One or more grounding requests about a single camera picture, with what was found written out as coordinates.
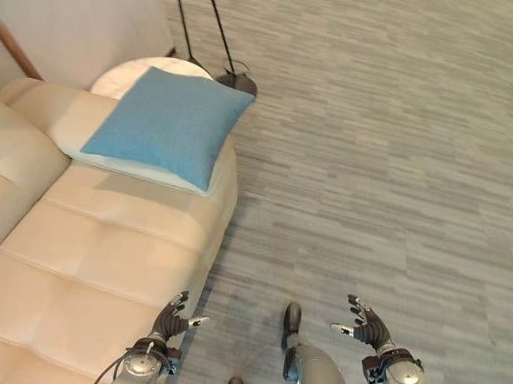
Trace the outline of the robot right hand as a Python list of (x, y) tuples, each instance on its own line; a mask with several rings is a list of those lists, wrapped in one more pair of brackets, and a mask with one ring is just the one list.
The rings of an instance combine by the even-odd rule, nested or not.
[(395, 347), (390, 331), (374, 309), (356, 295), (348, 295), (350, 311), (355, 314), (355, 326), (343, 323), (331, 323), (330, 329), (337, 334), (352, 337), (361, 343), (373, 347), (377, 354), (390, 351)]

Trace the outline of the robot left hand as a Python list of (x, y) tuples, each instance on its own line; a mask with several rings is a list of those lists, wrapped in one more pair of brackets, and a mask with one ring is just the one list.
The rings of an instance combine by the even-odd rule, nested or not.
[(150, 331), (150, 337), (167, 342), (173, 336), (179, 336), (188, 330), (204, 327), (209, 324), (211, 321), (209, 316), (200, 315), (185, 318), (180, 315), (180, 312), (185, 309), (185, 302), (189, 296), (189, 290), (184, 290), (170, 299), (166, 307), (156, 317)]

